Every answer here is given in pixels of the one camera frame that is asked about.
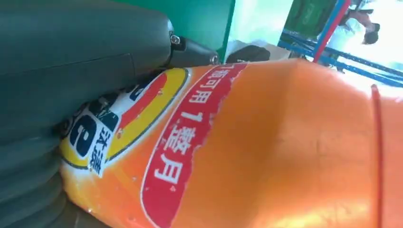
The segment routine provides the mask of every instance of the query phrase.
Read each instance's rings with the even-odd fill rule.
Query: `red stripe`
[[[377,227],[382,228],[384,207],[384,137],[382,134],[381,95],[376,85],[371,86],[374,103],[374,120],[376,127],[377,159],[378,159],[378,221]]]
[[[134,104],[127,112],[122,115],[122,121],[120,122],[119,128],[125,128],[132,120],[143,111],[153,100],[158,96],[158,93],[164,87],[167,80],[166,74],[158,76],[146,90],[145,94]]]

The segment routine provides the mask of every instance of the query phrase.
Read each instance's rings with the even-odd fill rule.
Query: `person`
[[[359,11],[351,12],[345,23],[336,27],[326,47],[350,53],[358,45],[376,43],[379,38],[378,31],[380,27],[380,24],[373,23],[370,20],[368,14]],[[328,51],[324,51],[322,56],[338,59],[338,55]],[[322,61],[319,63],[329,66],[328,63],[323,63]]]

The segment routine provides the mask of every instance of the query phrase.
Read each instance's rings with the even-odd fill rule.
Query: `metal screw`
[[[171,36],[171,43],[178,45],[178,44],[181,43],[181,39],[177,35],[172,35]]]
[[[219,62],[218,62],[218,56],[215,55],[215,56],[211,57],[210,63],[213,64],[213,65],[218,65],[218,64],[219,64]]]

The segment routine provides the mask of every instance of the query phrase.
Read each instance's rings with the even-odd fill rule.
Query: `red label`
[[[154,226],[171,226],[192,173],[193,155],[211,129],[232,81],[246,65],[212,68],[188,91],[165,126],[141,189],[142,206]]]

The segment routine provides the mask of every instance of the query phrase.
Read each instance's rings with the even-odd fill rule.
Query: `white shirt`
[[[365,26],[358,20],[350,18],[345,25],[337,26],[327,43],[328,48],[350,53],[354,46],[361,45],[365,37]]]

